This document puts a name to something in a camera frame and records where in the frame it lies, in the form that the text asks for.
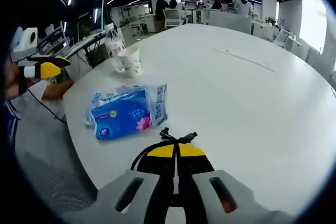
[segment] window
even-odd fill
[[[275,11],[275,20],[277,23],[278,23],[278,19],[279,19],[279,2],[277,2],[276,11]]]
[[[322,0],[302,0],[300,38],[323,53],[327,31],[326,7]]]
[[[145,13],[149,13],[150,10],[149,10],[149,4],[145,4],[143,5],[143,7],[145,8]]]

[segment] black wire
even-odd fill
[[[77,57],[78,57],[79,59],[81,59],[86,65],[89,65],[89,63],[88,63],[87,61],[83,60],[82,57],[80,57],[80,56],[78,56],[78,55],[77,55]]]
[[[42,102],[40,102],[40,101],[36,98],[36,96],[34,96],[34,94],[33,94],[29,89],[27,89],[27,91],[28,91],[28,92],[35,98],[35,100],[36,100],[39,104],[41,104],[43,107],[45,107],[45,108],[46,108],[51,114],[53,114],[53,116],[56,117],[60,122],[62,122],[62,123],[66,123],[65,121],[63,121],[62,119],[60,119],[57,115],[55,115],[54,112],[51,111],[50,108],[48,108],[48,107],[45,106]]]
[[[19,61],[22,61],[22,60],[28,59],[28,58],[30,58],[31,56],[33,56],[33,55],[36,55],[36,54],[37,54],[37,53],[35,52],[35,53],[33,53],[33,54],[31,54],[31,55],[29,55],[29,56],[27,56],[27,57],[23,58],[23,59],[19,59],[19,60],[17,60],[16,62],[19,62]]]
[[[131,166],[131,170],[134,170],[135,165],[137,164],[137,162],[139,161],[139,159],[146,153],[151,152],[152,150],[154,150],[155,148],[158,147],[164,147],[166,145],[171,145],[174,144],[174,142],[171,141],[166,141],[166,142],[159,142],[157,144],[153,144],[151,146],[148,146],[147,148],[145,148],[133,161],[132,166]]]

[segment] round table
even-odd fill
[[[168,126],[193,141],[215,169],[253,190],[270,210],[297,215],[314,200],[336,154],[330,85],[290,52],[248,34],[188,24],[136,44],[144,74],[127,79],[110,60],[65,94],[76,152],[97,189],[129,169]],[[100,142],[82,119],[92,94],[125,84],[167,82],[168,120],[141,134]]]

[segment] pink flower print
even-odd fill
[[[136,127],[136,129],[139,131],[142,131],[152,125],[152,120],[149,116],[147,116],[147,117],[142,118],[140,122],[137,122],[137,124],[138,126]]]

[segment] plastic packaging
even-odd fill
[[[143,131],[167,119],[164,107],[166,84],[119,87],[114,92],[96,92],[84,123],[97,139],[112,140]]]
[[[118,53],[125,49],[125,44],[122,41],[119,34],[113,29],[113,27],[105,26],[105,46],[106,50],[111,58],[112,65],[116,72],[121,73],[124,71],[124,66],[119,59]]]

